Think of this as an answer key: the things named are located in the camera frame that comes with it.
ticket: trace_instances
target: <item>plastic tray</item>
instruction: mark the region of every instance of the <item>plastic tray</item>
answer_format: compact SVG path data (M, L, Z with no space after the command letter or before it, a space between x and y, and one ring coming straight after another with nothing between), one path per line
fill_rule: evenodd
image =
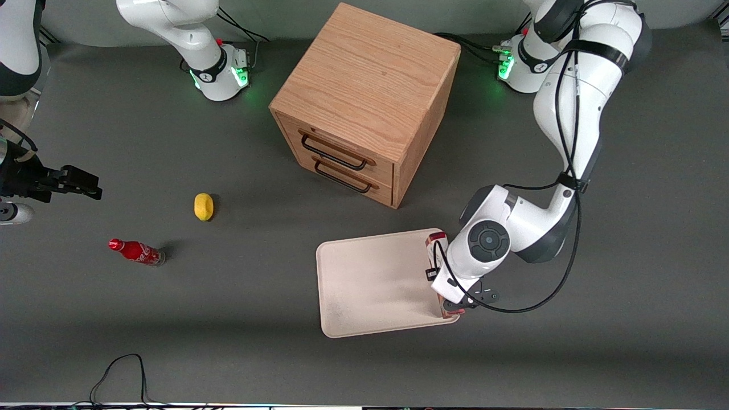
M330 338L447 325L425 270L423 229L325 242L316 250L321 330Z

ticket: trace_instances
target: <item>wooden cabinet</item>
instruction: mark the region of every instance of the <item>wooden cabinet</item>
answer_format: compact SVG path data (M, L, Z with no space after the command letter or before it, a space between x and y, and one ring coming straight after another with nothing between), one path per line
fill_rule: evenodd
M397 208L459 56L453 42L341 3L269 108L303 168Z

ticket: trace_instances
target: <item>gray tabletop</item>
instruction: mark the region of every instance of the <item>gray tabletop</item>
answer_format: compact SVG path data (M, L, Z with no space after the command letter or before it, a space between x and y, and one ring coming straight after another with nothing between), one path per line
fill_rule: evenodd
M302 170L268 112L307 46L261 45L251 87L223 103L194 89L172 47L53 50L30 133L47 166L97 174L104 199L55 195L0 230L0 399L83 400L110 360L137 352L159 401L729 406L729 73L715 23L655 32L651 59L604 110L580 251L557 298L338 340L319 328L320 243L455 235L476 189L551 182L561 163L532 97L463 55L402 208L348 192ZM199 192L217 195L209 223L192 213ZM171 259L129 263L106 248L112 237ZM545 297L567 256L509 257L488 280L500 306ZM138 400L138 377L120 363L99 398Z

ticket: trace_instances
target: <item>coca-cola bottle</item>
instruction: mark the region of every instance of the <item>coca-cola bottle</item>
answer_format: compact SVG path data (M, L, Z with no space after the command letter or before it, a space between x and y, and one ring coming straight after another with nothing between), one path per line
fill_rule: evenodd
M112 239L109 249L122 254L124 258L149 266L161 266L165 262L165 253L137 241Z

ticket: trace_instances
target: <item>drawer handle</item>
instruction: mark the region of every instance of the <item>drawer handle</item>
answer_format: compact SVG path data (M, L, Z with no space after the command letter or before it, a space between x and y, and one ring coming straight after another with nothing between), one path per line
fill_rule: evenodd
M334 155L327 154L326 152L324 152L324 151L322 151L322 150L320 150L318 148L315 148L315 147L310 146L309 144L306 144L306 140L308 138L309 138L309 135L307 135L307 134L304 134L304 136L301 137L301 145L303 145L304 148L306 148L307 150L309 150L311 152L315 152L315 153L321 155L322 157L324 157L326 159L332 160L332 161L338 163L341 166L345 166L345 167L347 167L349 169L352 169L354 171L361 171L365 167L365 165L367 165L367 160L362 160L362 163L361 164L354 165L354 164L351 164L351 163L349 163L349 162L347 162L345 160L341 160L341 159L335 157Z
M345 182L345 181L343 181L343 180L335 177L334 175L327 174L326 172L322 171L321 169L319 169L319 165L321 165L321 162L319 162L319 161L317 161L316 164L314 164L314 171L316 171L317 174L323 176L324 178L327 178L329 180L332 180L332 181L334 181L336 183L342 184L342 185L346 186L347 188L349 188L349 189L351 189L351 190L353 190L355 192L367 193L367 192L369 192L370 188L372 187L372 184L369 184L369 183L364 188L355 187L354 185L352 185L352 184L350 184L348 182Z

